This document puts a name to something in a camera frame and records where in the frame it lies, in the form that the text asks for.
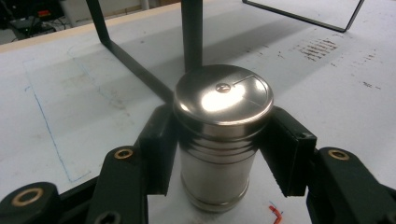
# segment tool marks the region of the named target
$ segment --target red mark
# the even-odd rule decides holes
[[[282,220],[282,214],[280,214],[280,212],[277,211],[277,209],[274,206],[272,206],[272,205],[270,205],[269,208],[276,215],[276,219],[275,219],[274,224],[279,224],[280,221]]]

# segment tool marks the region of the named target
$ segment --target canister lid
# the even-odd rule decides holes
[[[189,129],[212,135],[217,128],[243,128],[263,119],[273,101],[271,88],[259,75],[237,66],[209,65],[181,78],[174,107]]]

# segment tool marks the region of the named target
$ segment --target dark stain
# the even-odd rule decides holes
[[[323,45],[320,45],[320,44],[315,44],[315,46],[321,47],[321,48],[323,48],[323,49],[328,49],[326,46],[323,46]]]
[[[309,56],[305,56],[305,58],[308,59],[308,60],[310,60],[310,61],[314,61],[314,62],[317,61],[317,60],[315,60],[315,59],[313,59],[313,58],[311,58],[311,57],[309,57]]]
[[[337,49],[338,47],[336,47],[336,46],[333,46],[333,45],[327,45],[327,46],[329,46],[327,49],[329,49],[329,50],[334,50],[334,49]]]
[[[277,55],[277,57],[285,59],[285,58],[281,55],[281,52],[279,52],[279,54]]]
[[[303,53],[303,54],[305,54],[305,55],[308,56],[308,57],[314,57],[314,58],[319,58],[319,59],[321,59],[320,56],[315,55],[315,54],[313,54],[313,53],[305,52],[305,51],[303,51],[303,50],[300,50],[300,52]]]
[[[325,42],[325,43],[328,43],[328,44],[332,44],[332,45],[335,45],[332,41],[330,41],[330,40],[322,40],[323,42]]]
[[[369,54],[367,57],[363,57],[363,58],[371,61],[372,59],[375,58],[375,54],[374,55]]]
[[[343,35],[333,35],[333,36],[339,36],[339,37],[341,37],[341,38],[344,38],[344,36],[343,36]]]
[[[369,83],[367,83],[367,82],[363,82],[363,85],[366,86],[366,87],[368,87],[368,88],[372,88],[372,87],[373,87],[372,84],[369,84]]]
[[[316,54],[318,54],[319,52],[317,52],[317,51],[314,51],[314,50],[312,50],[312,49],[307,49],[306,51],[309,51],[309,52],[312,52],[312,53],[316,53]]]
[[[319,48],[316,48],[316,47],[310,46],[310,45],[308,45],[308,47],[311,48],[311,49],[314,49],[314,50],[321,51],[321,52],[330,53],[329,51],[327,51],[327,50],[325,50],[325,49],[319,49]]]

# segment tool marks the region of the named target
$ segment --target screw hole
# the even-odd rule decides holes
[[[123,159],[127,159],[127,158],[131,157],[132,155],[134,155],[134,152],[131,149],[123,148],[123,149],[118,150],[114,154],[114,157],[118,160],[123,160]]]
[[[340,160],[340,161],[348,161],[349,160],[349,156],[341,150],[337,150],[337,149],[329,150],[329,155],[337,160]]]
[[[34,203],[43,196],[44,190],[41,188],[26,189],[17,194],[12,199],[11,204],[16,207],[23,207],[30,203]]]

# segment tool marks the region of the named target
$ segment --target metal canister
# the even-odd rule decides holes
[[[273,99],[260,76],[237,66],[204,66],[177,83],[181,178],[193,204],[224,212],[243,198]]]

